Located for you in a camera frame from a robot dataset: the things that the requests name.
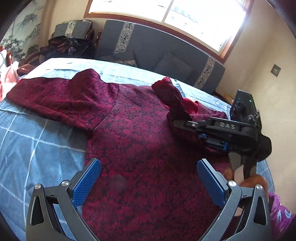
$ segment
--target blue blanket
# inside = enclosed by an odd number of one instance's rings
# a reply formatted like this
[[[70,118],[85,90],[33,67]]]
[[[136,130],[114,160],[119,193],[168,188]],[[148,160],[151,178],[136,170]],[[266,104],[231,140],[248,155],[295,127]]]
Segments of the blue blanket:
[[[71,79],[77,72],[90,68],[103,81],[112,83],[151,86],[163,78],[125,65],[71,58],[49,59],[26,78]],[[172,82],[183,97],[224,111],[229,118],[228,104],[177,80]],[[84,166],[85,149],[86,137],[82,131],[42,118],[7,99],[0,103],[0,211],[21,241],[25,241],[25,221],[34,185],[55,186],[71,179]],[[257,173],[268,180],[269,191],[274,191],[266,160],[258,163]],[[66,235],[75,239],[58,206],[56,211]]]

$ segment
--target blue textured pad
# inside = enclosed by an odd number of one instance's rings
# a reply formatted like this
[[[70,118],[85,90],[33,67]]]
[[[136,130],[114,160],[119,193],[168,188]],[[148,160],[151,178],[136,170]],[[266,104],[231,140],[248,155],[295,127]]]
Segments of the blue textured pad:
[[[197,174],[203,182],[213,203],[221,208],[225,205],[225,192],[207,166],[200,160],[197,163]]]
[[[72,203],[75,207],[84,203],[100,172],[101,162],[96,159],[73,189]]]

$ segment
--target person's finger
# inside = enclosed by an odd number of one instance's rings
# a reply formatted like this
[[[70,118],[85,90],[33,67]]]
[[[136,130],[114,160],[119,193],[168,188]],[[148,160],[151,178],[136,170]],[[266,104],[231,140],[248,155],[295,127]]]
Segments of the person's finger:
[[[229,182],[230,180],[234,180],[234,171],[229,167],[225,170],[223,176]]]
[[[268,183],[264,177],[262,177],[258,174],[255,174],[255,175],[247,178],[246,180],[244,180],[240,184],[240,186],[247,187],[247,188],[254,188],[257,184],[260,184],[263,187],[264,192],[265,192],[265,196],[266,196],[266,199],[268,202],[269,201],[268,200]]]

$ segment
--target metal bolt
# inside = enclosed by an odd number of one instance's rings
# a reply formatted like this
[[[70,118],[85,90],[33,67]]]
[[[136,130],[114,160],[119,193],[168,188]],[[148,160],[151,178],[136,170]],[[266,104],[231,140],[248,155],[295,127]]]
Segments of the metal bolt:
[[[69,185],[69,181],[65,180],[65,181],[62,181],[62,186],[63,187],[66,187]]]
[[[235,187],[237,183],[235,181],[229,181],[228,182],[229,186]]]
[[[262,187],[260,184],[257,184],[257,185],[256,185],[256,188],[257,188],[258,190],[262,190],[262,189],[263,189],[263,187]]]
[[[35,188],[35,189],[39,189],[39,188],[41,188],[41,184],[36,184],[34,188]]]

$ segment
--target window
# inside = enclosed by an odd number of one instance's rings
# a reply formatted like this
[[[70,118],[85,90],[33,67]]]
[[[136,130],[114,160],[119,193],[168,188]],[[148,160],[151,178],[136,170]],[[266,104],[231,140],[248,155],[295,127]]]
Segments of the window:
[[[85,17],[112,18],[158,28],[224,63],[252,3],[253,0],[89,0]]]

